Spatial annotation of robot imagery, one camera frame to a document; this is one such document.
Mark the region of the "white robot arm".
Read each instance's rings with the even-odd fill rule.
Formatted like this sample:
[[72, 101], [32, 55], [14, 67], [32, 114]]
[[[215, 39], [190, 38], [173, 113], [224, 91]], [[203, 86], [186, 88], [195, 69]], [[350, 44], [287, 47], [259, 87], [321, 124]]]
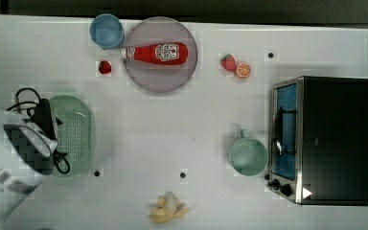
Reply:
[[0, 110], [0, 230], [9, 215], [53, 171], [58, 141], [50, 104], [36, 114]]

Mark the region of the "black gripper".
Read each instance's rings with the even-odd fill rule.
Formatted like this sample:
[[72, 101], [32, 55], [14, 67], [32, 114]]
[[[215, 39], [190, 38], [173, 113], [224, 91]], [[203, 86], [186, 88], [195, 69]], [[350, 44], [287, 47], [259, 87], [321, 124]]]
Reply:
[[41, 99], [34, 108], [32, 122], [35, 123], [42, 130], [42, 133], [50, 140], [57, 139], [53, 114], [50, 102], [47, 99]]

